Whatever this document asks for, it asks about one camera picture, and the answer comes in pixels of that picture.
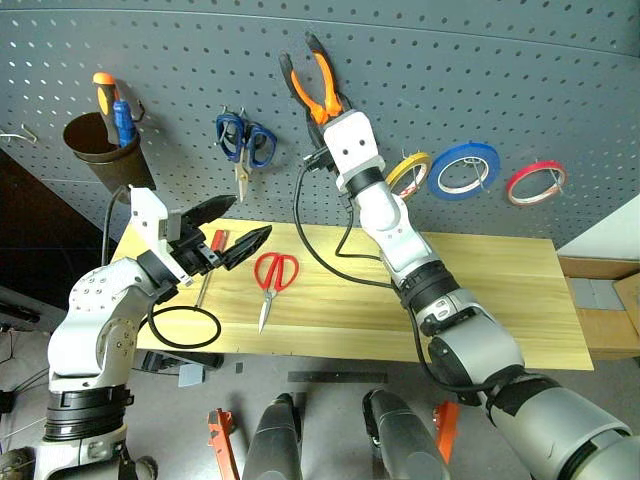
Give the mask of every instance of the blue tape roll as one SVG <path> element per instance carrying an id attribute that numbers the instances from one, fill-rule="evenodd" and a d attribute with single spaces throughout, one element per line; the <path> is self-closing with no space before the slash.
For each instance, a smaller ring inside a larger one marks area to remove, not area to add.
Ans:
<path id="1" fill-rule="evenodd" d="M 484 168 L 478 166 L 478 169 L 481 171 L 484 188 L 488 188 L 500 173 L 500 157 L 492 146 L 485 143 L 474 142 L 456 145 L 440 154 L 431 166 L 431 171 L 427 177 L 427 184 L 436 197 L 442 198 L 443 200 L 464 200 L 482 191 L 478 180 L 474 180 L 466 187 L 447 187 L 442 185 L 440 181 L 442 172 L 444 172 L 448 166 L 461 161 L 463 158 L 476 158 L 484 163 L 484 165 L 482 165 Z"/>

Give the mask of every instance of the yellow tape roll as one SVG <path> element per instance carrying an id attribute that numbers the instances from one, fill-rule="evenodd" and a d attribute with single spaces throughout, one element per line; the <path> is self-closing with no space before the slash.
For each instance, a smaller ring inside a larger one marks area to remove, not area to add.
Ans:
<path id="1" fill-rule="evenodd" d="M 420 167 L 420 170 L 415 174 L 415 179 L 411 180 L 411 183 L 400 192 L 400 198 L 403 200 L 416 193 L 420 185 L 427 180 L 427 174 L 431 169 L 431 157 L 427 153 L 416 152 L 405 158 L 387 175 L 386 182 L 389 184 L 389 188 L 393 189 L 402 177 L 407 174 L 413 175 L 414 169 L 417 167 Z"/>

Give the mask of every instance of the red scissors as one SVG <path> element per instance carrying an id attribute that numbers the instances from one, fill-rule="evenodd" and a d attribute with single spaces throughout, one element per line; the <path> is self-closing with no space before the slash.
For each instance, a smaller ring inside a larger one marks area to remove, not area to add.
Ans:
<path id="1" fill-rule="evenodd" d="M 269 265 L 267 275 L 264 277 L 264 279 L 261 279 L 260 267 L 268 258 L 271 259 L 271 265 Z M 289 281 L 283 285 L 282 276 L 284 275 L 284 265 L 286 262 L 291 262 L 291 264 L 293 265 L 293 275 L 291 275 Z M 253 267 L 253 276 L 256 278 L 256 282 L 258 282 L 260 288 L 262 288 L 262 290 L 264 291 L 264 303 L 262 304 L 262 310 L 260 311 L 258 333 L 262 333 L 262 329 L 267 323 L 267 317 L 269 316 L 269 311 L 271 310 L 271 302 L 278 293 L 280 293 L 293 283 L 293 281 L 298 276 L 299 270 L 300 265 L 298 264 L 298 260 L 292 255 L 284 255 L 277 252 L 267 252 L 261 255 L 260 258 L 258 258 L 258 260 L 256 261 L 256 265 L 255 267 Z"/>

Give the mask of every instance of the tool holder cup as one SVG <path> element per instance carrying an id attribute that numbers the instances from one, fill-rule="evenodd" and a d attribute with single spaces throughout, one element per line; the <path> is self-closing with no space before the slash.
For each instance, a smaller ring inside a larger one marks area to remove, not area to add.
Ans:
<path id="1" fill-rule="evenodd" d="M 112 145 L 100 113 L 91 112 L 73 119 L 64 129 L 63 138 L 111 193 L 120 185 L 156 189 L 140 148 L 140 134 L 124 147 Z M 120 195 L 119 200 L 130 203 L 128 193 Z"/>

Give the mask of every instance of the orange-handled pliers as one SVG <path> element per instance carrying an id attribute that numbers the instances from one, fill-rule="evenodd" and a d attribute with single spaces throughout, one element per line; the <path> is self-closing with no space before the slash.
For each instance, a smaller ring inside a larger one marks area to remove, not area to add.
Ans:
<path id="1" fill-rule="evenodd" d="M 304 91 L 295 70 L 291 63 L 291 57 L 288 53 L 280 54 L 280 68 L 284 75 L 284 80 L 291 91 L 293 97 L 303 106 L 309 109 L 311 118 L 317 125 L 324 125 L 329 121 L 331 117 L 337 117 L 343 111 L 342 103 L 338 98 L 336 88 L 336 77 L 331 66 L 331 60 L 329 55 L 322 47 L 322 44 L 318 38 L 307 32 L 305 34 L 305 41 L 311 49 L 313 56 L 318 62 L 318 66 L 322 71 L 322 77 L 324 78 L 324 107 L 314 102 L 307 92 Z"/>

